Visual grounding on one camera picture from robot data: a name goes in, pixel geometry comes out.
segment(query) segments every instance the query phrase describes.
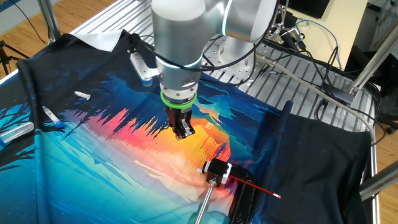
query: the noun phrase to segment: metal rod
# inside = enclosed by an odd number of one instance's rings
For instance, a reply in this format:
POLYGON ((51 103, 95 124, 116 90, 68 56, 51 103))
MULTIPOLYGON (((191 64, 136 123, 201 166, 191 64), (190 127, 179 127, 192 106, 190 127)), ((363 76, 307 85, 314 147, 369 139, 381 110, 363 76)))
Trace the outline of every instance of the metal rod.
POLYGON ((207 203, 209 202, 211 193, 212 193, 212 191, 213 191, 213 187, 214 187, 216 184, 217 184, 217 183, 216 183, 214 180, 211 180, 211 181, 210 181, 210 187, 209 187, 209 189, 207 190, 205 200, 203 201, 203 204, 201 205, 201 208, 200 208, 199 214, 198 214, 198 218, 197 218, 195 224, 200 224, 201 218, 203 217, 203 214, 205 213, 205 210, 206 210, 206 207, 207 207, 207 203))
POLYGON ((50 0, 37 0, 40 10, 42 11, 42 15, 44 18, 45 25, 47 26, 47 30, 49 32, 50 43, 55 42, 58 38, 61 37, 60 29, 58 28, 58 23, 55 18, 54 11, 52 9, 50 0))
POLYGON ((372 197, 396 182, 398 182, 398 161, 363 182, 359 189, 362 201, 372 197))
POLYGON ((368 65, 361 72, 359 77, 355 80, 350 88, 350 94, 356 95, 362 89, 366 82, 372 77, 373 73, 380 67, 381 63, 398 45, 398 25, 393 28, 387 39, 383 42, 380 49, 376 52, 374 57, 368 65))

